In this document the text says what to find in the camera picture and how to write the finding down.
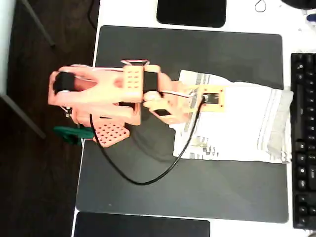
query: black tablet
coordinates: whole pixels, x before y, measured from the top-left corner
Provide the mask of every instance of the black tablet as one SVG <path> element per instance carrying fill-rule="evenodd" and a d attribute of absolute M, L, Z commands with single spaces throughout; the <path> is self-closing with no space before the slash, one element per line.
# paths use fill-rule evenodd
<path fill-rule="evenodd" d="M 157 20 L 164 24 L 220 28 L 226 20 L 226 0 L 158 0 Z"/>

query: perforated orange plate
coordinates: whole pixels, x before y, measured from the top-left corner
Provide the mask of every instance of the perforated orange plate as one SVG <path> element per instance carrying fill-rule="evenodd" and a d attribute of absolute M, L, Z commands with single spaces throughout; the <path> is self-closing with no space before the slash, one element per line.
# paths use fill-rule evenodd
<path fill-rule="evenodd" d="M 102 147 L 109 147 L 129 137 L 129 130 L 117 123 L 98 124 L 95 131 Z"/>

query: green object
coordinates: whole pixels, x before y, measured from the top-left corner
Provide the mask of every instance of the green object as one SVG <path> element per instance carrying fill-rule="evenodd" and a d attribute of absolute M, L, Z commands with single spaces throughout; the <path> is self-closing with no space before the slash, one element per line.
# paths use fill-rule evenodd
<path fill-rule="evenodd" d="M 94 137 L 91 127 L 54 127 L 54 132 L 61 136 L 65 142 L 72 145 L 81 145 L 80 139 L 92 139 Z"/>

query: robotic arm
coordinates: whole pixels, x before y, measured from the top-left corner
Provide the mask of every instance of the robotic arm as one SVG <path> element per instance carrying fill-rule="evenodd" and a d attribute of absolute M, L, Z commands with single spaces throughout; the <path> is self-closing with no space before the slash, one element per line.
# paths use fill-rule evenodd
<path fill-rule="evenodd" d="M 49 79 L 48 103 L 60 106 L 76 124 L 91 127 L 92 116 L 98 140 L 109 147 L 129 137 L 125 123 L 140 125 L 141 103 L 167 124 L 182 123 L 196 108 L 223 112 L 225 88 L 184 85 L 161 72 L 147 60 L 122 60 L 122 68 L 62 67 Z"/>

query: black keyboard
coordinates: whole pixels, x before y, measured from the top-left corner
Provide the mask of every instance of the black keyboard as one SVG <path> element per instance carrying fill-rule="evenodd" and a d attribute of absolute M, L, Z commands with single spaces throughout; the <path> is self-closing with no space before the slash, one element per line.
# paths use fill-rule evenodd
<path fill-rule="evenodd" d="M 293 225 L 316 230 L 316 54 L 291 55 Z"/>

